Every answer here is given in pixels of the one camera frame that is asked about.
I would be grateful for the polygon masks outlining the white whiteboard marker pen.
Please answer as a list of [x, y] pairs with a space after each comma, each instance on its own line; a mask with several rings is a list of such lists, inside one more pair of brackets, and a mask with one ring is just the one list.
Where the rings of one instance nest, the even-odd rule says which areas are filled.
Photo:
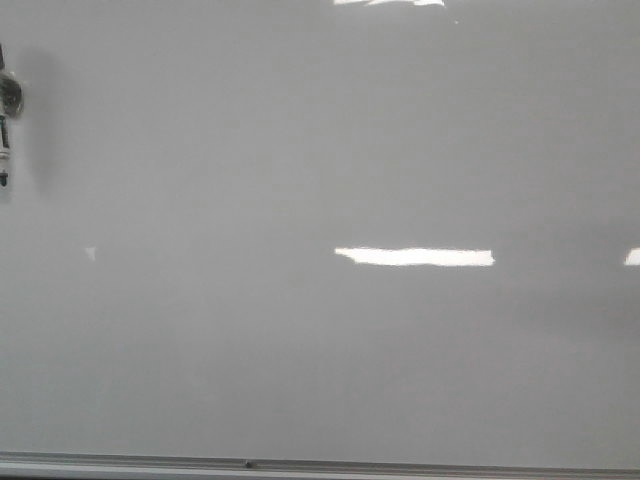
[[9, 183], [12, 147], [9, 135], [9, 122], [19, 118], [24, 108], [22, 85], [14, 74], [6, 69], [4, 51], [0, 53], [1, 71], [1, 187]]

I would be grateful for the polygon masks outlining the white whiteboard with aluminium frame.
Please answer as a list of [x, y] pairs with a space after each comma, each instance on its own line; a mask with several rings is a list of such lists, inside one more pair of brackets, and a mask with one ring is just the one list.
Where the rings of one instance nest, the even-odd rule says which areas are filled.
[[5, 1], [1, 474], [635, 479], [635, 1]]

